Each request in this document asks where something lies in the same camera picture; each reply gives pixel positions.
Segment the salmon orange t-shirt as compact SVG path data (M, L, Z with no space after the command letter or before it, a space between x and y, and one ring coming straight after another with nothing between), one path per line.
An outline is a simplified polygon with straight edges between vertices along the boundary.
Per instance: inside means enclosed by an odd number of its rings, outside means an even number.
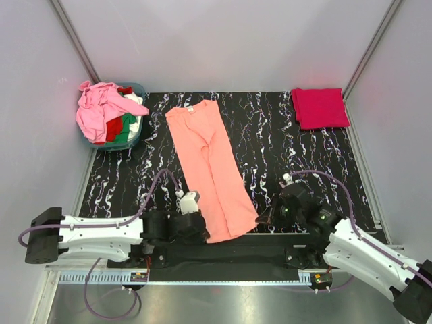
M258 217L245 189L217 101L173 107L165 115L189 190L200 195L199 209L209 244L253 230Z

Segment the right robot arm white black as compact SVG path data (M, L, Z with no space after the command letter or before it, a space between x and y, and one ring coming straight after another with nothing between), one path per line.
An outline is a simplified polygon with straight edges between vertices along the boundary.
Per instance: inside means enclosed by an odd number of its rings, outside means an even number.
M304 248L286 251L288 265L341 269L381 292L409 321L427 323L431 317L431 261L419 263L392 250L318 203L302 184L283 187L256 222L275 227L297 223L310 235Z

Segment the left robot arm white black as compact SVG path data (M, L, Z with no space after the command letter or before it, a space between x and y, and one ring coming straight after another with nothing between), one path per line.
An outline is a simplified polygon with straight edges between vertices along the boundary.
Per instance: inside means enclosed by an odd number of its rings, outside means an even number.
M31 222L25 262L54 263L63 259L107 259L139 267L146 258L143 245L204 243L209 238L201 212L149 211L117 219L66 216L50 207Z

